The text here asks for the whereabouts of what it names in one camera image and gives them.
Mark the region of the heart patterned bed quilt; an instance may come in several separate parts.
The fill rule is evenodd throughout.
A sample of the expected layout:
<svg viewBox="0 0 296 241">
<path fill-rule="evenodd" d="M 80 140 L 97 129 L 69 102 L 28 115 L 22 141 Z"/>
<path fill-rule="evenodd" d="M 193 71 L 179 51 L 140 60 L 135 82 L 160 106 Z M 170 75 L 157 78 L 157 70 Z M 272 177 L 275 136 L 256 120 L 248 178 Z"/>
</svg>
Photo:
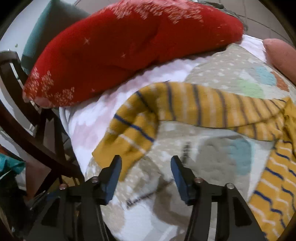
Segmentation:
<svg viewBox="0 0 296 241">
<path fill-rule="evenodd" d="M 239 54 L 231 44 L 226 62 Z M 122 170 L 102 208 L 116 240 L 183 240 L 192 208 L 180 198 L 172 156 L 210 184 L 232 183 L 266 240 L 277 240 L 295 214 L 295 89 L 276 70 L 276 86 L 256 98 L 192 82 L 152 83 L 117 110 L 93 152 L 101 167 L 115 155 Z"/>
</svg>

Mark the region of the dark wooden chair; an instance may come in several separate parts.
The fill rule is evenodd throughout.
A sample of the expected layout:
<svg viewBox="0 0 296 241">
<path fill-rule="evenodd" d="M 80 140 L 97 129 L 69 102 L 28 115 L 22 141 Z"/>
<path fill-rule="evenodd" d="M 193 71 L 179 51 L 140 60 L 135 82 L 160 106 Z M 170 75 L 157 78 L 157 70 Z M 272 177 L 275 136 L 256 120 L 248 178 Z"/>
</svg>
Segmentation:
<svg viewBox="0 0 296 241">
<path fill-rule="evenodd" d="M 67 134 L 59 117 L 51 109 L 23 101 L 26 79 L 17 52 L 1 51 L 1 128 L 27 154 L 26 192 L 32 198 L 64 177 L 81 184 L 84 176 L 73 151 L 65 148 Z"/>
</svg>

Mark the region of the white bed sheet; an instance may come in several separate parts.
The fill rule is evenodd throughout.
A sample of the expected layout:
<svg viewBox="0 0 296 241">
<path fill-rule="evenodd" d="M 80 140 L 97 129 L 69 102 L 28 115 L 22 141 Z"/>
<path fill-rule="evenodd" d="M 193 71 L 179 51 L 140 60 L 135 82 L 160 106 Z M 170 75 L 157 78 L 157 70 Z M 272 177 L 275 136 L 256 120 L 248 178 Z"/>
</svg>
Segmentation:
<svg viewBox="0 0 296 241">
<path fill-rule="evenodd" d="M 78 164 L 85 175 L 92 152 L 101 139 L 117 109 L 137 90 L 156 82 L 192 82 L 245 96 L 266 98 L 267 87 L 276 86 L 266 62 L 265 48 L 260 39 L 243 35 L 239 45 L 253 56 L 243 60 L 239 54 L 230 63 L 221 52 L 175 59 L 148 68 L 101 97 L 81 104 L 60 108 L 59 114 Z"/>
</svg>

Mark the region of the red embroidered quilt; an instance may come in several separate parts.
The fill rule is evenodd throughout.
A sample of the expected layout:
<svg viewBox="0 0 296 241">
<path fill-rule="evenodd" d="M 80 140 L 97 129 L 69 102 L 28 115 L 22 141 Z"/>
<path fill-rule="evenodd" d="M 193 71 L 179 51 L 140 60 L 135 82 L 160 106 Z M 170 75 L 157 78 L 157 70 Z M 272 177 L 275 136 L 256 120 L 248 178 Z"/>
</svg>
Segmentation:
<svg viewBox="0 0 296 241">
<path fill-rule="evenodd" d="M 46 45 L 23 99 L 43 108 L 72 106 L 149 66 L 237 42 L 243 31 L 238 18 L 193 1 L 119 1 Z"/>
</svg>

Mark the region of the pink pillow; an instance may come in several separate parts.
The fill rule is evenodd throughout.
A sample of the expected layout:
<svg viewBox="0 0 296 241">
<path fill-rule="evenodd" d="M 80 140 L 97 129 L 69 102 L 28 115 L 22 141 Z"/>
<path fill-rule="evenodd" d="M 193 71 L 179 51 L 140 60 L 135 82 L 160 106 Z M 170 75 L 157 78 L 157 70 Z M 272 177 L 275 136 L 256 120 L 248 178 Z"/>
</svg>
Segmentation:
<svg viewBox="0 0 296 241">
<path fill-rule="evenodd" d="M 271 64 L 295 84 L 295 48 L 280 39 L 265 39 L 263 45 Z"/>
</svg>

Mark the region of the green cushion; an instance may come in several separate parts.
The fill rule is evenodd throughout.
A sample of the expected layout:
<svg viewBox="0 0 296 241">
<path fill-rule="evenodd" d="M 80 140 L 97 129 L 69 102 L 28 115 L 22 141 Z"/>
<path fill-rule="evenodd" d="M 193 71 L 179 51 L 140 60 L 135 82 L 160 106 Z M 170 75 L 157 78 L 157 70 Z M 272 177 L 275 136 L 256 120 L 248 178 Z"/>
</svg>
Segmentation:
<svg viewBox="0 0 296 241">
<path fill-rule="evenodd" d="M 49 1 L 38 18 L 23 50 L 21 65 L 26 74 L 34 67 L 46 45 L 60 32 L 89 16 L 86 11 L 64 1 Z"/>
</svg>

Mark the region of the grey knitted blanket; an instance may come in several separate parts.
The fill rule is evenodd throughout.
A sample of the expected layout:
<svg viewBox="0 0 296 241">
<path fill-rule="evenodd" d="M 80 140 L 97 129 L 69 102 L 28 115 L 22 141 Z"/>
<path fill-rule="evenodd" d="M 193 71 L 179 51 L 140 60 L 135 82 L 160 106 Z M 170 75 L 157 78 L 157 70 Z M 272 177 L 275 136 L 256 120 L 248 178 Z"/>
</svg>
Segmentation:
<svg viewBox="0 0 296 241">
<path fill-rule="evenodd" d="M 216 9 L 226 13 L 227 15 L 230 15 L 230 16 L 233 16 L 233 17 L 237 18 L 243 24 L 244 30 L 245 31 L 248 30 L 248 25 L 246 24 L 246 22 L 239 15 L 237 15 L 235 12 L 225 8 L 225 6 L 223 4 L 214 3 L 214 2 L 210 2 L 210 1 L 200 1 L 200 0 L 197 0 L 197 3 L 203 4 L 203 5 L 206 5 L 206 6 L 212 6 L 212 7 L 216 8 Z"/>
</svg>

